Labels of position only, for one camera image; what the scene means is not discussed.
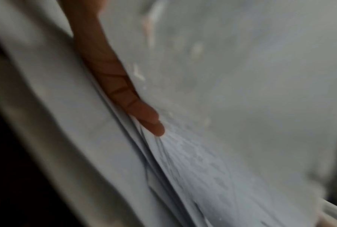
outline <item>hand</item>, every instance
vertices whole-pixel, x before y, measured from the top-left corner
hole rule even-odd
[[[162,136],[165,129],[158,119],[158,113],[139,98],[125,69],[106,41],[97,17],[105,2],[61,1],[74,33],[76,48],[108,98],[127,114],[136,117],[154,135]]]

